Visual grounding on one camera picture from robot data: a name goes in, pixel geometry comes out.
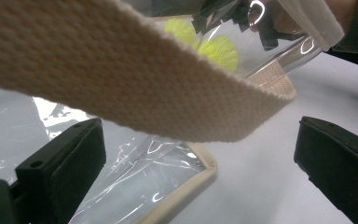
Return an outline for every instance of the white surface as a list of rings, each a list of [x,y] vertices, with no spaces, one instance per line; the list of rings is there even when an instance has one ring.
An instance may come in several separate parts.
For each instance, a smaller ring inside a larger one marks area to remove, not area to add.
[[[358,66],[322,54],[290,77],[298,93],[290,105],[238,143],[205,144],[218,162],[218,177],[172,220],[173,224],[351,223],[309,182],[293,162],[293,156],[302,116],[326,119],[358,134]],[[46,144],[48,136],[34,130],[43,123],[48,127],[48,120],[26,117],[27,113],[21,111],[24,108],[16,106],[18,102],[10,101],[10,97],[7,103],[12,108],[12,118],[2,117],[5,109],[0,108],[0,120],[9,120],[11,125],[0,131],[8,134],[7,144],[15,144],[16,136],[24,133],[32,139],[31,145],[24,148],[37,149]],[[57,134],[53,128],[47,131],[48,135]],[[114,129],[104,130],[105,136],[114,134]],[[5,178],[3,172],[14,169],[23,158],[12,160],[0,161],[0,178]]]

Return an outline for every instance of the plastic wrap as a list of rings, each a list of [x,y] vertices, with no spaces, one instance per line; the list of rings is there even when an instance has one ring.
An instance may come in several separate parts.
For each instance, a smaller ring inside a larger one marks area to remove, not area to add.
[[[71,125],[91,118],[65,105],[0,90],[0,179]],[[103,122],[106,164],[71,223],[133,223],[207,168],[187,144]]]
[[[139,8],[145,1],[129,3]],[[155,17],[166,32],[241,77],[254,75],[272,61],[288,73],[322,51],[276,0],[151,0],[149,6],[153,13],[141,13]]]

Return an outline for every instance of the yellow tennis ball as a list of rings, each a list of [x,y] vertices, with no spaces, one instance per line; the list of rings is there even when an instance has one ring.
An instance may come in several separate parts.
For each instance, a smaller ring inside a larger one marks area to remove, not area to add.
[[[237,71],[238,52],[228,36],[218,35],[210,40],[203,41],[198,48],[198,53],[205,55],[209,60],[228,71]]]
[[[170,32],[177,39],[182,40],[183,42],[192,45],[196,39],[196,31],[194,27],[184,20],[180,19],[169,19],[164,24],[164,30]]]

